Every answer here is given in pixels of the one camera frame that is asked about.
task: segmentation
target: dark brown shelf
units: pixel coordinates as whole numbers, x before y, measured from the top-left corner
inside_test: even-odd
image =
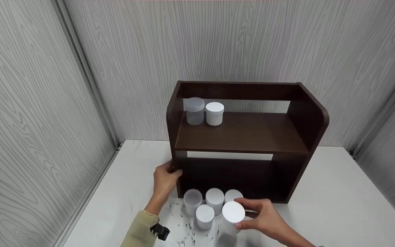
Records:
[[[223,114],[219,126],[186,122],[185,98],[290,101],[285,114]],[[171,158],[189,189],[237,189],[247,198],[288,203],[329,124],[327,110],[302,83],[178,81],[167,106]],[[187,151],[270,153],[270,161],[192,158]]]
[[[184,114],[178,151],[307,154],[287,114],[225,112],[219,126],[189,125]]]
[[[203,196],[211,188],[224,193],[237,189],[245,198],[269,198],[274,203],[285,203],[290,190],[278,186],[282,176],[274,172],[276,166],[272,161],[187,158],[178,167],[187,171],[180,178],[181,189],[197,189]]]

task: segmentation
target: wrist strap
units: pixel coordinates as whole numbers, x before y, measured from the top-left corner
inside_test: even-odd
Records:
[[[150,227],[150,231],[162,241],[165,241],[170,233],[170,230],[167,227],[164,227],[159,223]]]

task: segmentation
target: shelf board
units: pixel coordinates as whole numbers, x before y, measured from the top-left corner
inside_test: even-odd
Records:
[[[308,154],[287,114],[225,112],[219,126],[189,125],[183,114],[177,151]]]

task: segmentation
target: white container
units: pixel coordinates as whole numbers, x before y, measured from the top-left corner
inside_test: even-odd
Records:
[[[205,102],[199,97],[186,98],[187,122],[190,125],[200,125],[204,122]]]
[[[184,194],[185,212],[189,216],[196,214],[197,208],[202,205],[202,193],[197,189],[189,189]]]
[[[214,209],[208,205],[200,205],[196,210],[196,221],[199,228],[208,230],[213,227]]]
[[[241,198],[243,195],[236,189],[230,189],[225,193],[225,203],[232,202],[235,198]]]
[[[224,194],[220,189],[209,189],[205,195],[205,200],[207,201],[207,204],[214,209],[215,215],[221,214],[224,202]]]
[[[217,126],[222,123],[224,106],[219,102],[208,103],[205,107],[207,112],[207,123],[209,125]]]
[[[240,232],[235,224],[245,219],[246,213],[238,202],[227,202],[222,209],[222,224],[227,234],[235,235]]]

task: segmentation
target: beige sleeve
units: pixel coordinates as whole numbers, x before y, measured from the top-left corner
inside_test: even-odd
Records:
[[[152,247],[156,236],[150,232],[150,227],[159,222],[159,217],[143,210],[139,211],[132,222],[121,247]]]

